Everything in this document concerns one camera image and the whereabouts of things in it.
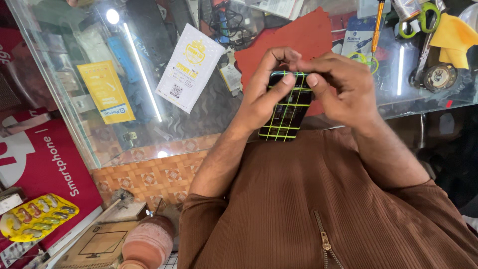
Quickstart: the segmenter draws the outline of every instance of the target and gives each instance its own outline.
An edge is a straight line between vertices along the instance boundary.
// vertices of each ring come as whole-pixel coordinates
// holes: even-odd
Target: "screen protector packaging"
[[[190,113],[223,51],[223,46],[187,24],[156,93]]]

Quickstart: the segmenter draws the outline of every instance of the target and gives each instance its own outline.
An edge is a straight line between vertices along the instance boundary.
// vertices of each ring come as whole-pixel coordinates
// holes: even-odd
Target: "brown sweater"
[[[432,180],[381,190],[345,128],[248,144],[228,199],[187,197],[180,238],[180,269],[323,268],[325,261],[329,268],[478,268],[478,239],[446,193]]]

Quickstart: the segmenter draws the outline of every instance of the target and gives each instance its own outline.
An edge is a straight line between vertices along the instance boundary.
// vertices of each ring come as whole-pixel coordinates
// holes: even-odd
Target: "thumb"
[[[315,94],[315,99],[322,103],[324,109],[327,107],[340,107],[342,103],[330,91],[327,81],[316,73],[310,73],[307,76],[307,84]]]
[[[270,89],[260,100],[262,105],[267,107],[274,107],[284,96],[286,96],[294,87],[295,76],[292,73],[287,73],[277,84]]]

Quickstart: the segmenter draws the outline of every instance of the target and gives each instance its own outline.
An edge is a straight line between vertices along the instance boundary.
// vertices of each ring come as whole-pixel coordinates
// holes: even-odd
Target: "orange screwdriver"
[[[382,20],[382,12],[383,12],[384,5],[385,5],[385,0],[379,0],[379,10],[377,12],[377,23],[375,24],[375,31],[373,32],[373,39],[372,39],[372,57],[375,56],[375,51],[377,50],[377,44],[379,43],[380,21]]]

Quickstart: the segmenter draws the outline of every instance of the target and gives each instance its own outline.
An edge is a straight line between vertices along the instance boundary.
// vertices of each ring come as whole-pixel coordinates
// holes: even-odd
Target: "forearm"
[[[430,177],[415,156],[382,120],[364,130],[354,130],[358,152],[367,172],[382,189],[423,184]]]
[[[249,135],[238,131],[234,122],[217,140],[191,183],[189,193],[220,197],[229,189],[239,167]]]

